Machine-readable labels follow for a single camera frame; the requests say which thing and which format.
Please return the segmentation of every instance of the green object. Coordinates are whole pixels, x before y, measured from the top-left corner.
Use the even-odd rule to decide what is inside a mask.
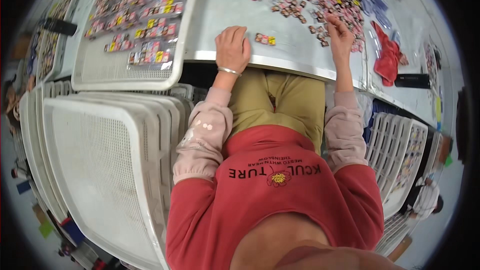
[[[38,230],[41,232],[43,238],[46,239],[53,231],[53,226],[49,221],[45,221],[38,227]]]
[[[452,160],[452,157],[450,156],[450,154],[447,156],[447,158],[445,159],[445,167],[448,167],[450,166],[450,164],[452,164],[453,160]]]

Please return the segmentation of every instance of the red cloth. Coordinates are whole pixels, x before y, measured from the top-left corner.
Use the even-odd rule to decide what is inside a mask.
[[[349,165],[333,176],[309,139],[279,125],[237,133],[225,150],[213,182],[190,178],[173,187],[166,231],[173,270],[229,269],[242,238],[285,212],[308,215],[332,246],[375,248],[384,217],[372,168]]]
[[[371,21],[370,23],[377,32],[378,39],[381,43],[380,58],[375,61],[373,70],[383,78],[382,83],[384,86],[391,87],[399,73],[399,59],[402,57],[402,53],[400,52],[400,47],[397,42],[390,41],[375,21]]]

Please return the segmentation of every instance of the black hair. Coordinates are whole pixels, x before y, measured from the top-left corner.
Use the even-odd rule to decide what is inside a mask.
[[[442,198],[441,195],[438,195],[438,200],[437,200],[437,207],[433,210],[433,214],[440,213],[440,211],[444,208],[444,199]]]

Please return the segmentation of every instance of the silver bracelet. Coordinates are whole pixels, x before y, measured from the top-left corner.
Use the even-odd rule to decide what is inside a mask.
[[[231,69],[228,69],[228,68],[225,68],[225,67],[218,67],[218,70],[219,71],[223,71],[223,72],[227,72],[227,73],[232,73],[232,74],[235,74],[236,76],[240,77],[242,76],[240,73],[238,73],[237,71],[233,71]]]

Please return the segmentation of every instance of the sleeve cuff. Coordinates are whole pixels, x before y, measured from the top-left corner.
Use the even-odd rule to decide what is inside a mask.
[[[208,90],[207,98],[205,99],[205,101],[209,103],[214,103],[220,106],[228,106],[231,96],[232,96],[232,93],[224,89],[221,89],[218,87],[211,87]]]
[[[336,92],[333,99],[335,100],[335,106],[343,106],[347,109],[357,108],[355,92]]]

